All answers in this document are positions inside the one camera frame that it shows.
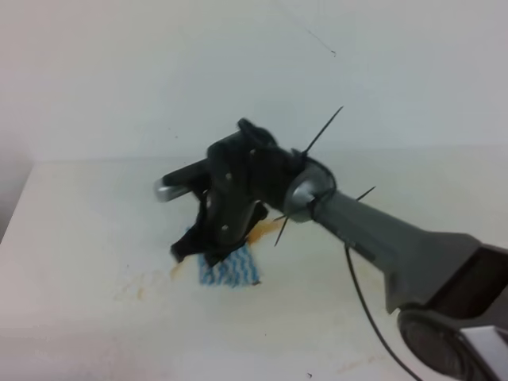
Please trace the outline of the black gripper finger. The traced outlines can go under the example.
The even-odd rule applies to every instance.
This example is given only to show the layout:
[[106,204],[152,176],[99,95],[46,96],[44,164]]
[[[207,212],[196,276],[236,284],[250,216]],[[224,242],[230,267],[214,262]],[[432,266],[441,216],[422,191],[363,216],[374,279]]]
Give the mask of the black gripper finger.
[[202,254],[208,266],[215,266],[242,247],[255,225],[267,217],[267,207],[253,198],[208,190],[199,201],[195,223],[171,246],[179,263]]

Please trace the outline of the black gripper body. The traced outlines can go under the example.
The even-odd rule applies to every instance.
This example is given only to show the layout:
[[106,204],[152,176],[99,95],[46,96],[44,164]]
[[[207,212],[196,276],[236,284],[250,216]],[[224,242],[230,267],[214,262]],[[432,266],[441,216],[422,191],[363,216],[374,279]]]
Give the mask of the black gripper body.
[[257,144],[234,133],[207,150],[212,189],[206,228],[222,247],[244,239],[257,202],[281,210],[291,182],[302,171],[302,161],[293,152],[265,137]]

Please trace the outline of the black gripper finger with silver tip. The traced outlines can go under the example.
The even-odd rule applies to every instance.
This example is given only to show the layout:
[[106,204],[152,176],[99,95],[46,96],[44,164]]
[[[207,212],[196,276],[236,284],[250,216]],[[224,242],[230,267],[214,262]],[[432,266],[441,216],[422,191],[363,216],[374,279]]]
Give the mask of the black gripper finger with silver tip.
[[154,184],[154,193],[159,202],[170,202],[188,193],[200,198],[201,194],[209,189],[210,173],[207,159],[166,174]]

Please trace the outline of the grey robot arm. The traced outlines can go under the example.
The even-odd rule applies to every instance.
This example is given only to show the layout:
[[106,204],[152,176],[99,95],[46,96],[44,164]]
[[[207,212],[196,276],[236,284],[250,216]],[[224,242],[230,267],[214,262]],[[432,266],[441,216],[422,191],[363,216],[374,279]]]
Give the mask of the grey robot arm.
[[156,195],[200,202],[195,225],[172,253],[222,261],[269,209],[315,221],[383,273],[386,308],[398,313],[407,348],[456,380],[507,377],[507,252],[462,233],[419,229],[350,198],[307,152],[280,148],[267,134],[235,133],[206,158],[166,174]]

